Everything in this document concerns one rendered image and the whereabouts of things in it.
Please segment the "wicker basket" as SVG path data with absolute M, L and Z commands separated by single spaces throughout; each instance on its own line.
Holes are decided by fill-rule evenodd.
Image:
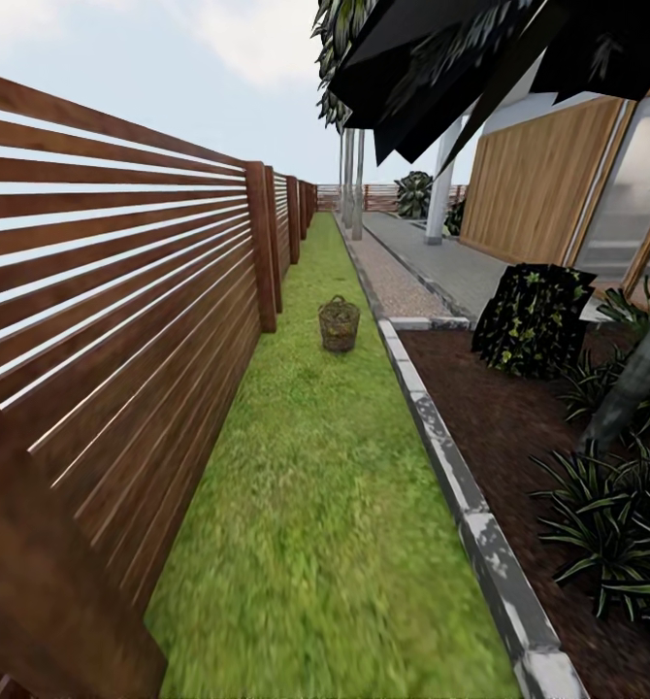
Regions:
M 320 305 L 317 310 L 323 348 L 336 354 L 354 349 L 362 309 L 337 294 L 331 303 Z M 341 331 L 346 325 L 344 334 Z

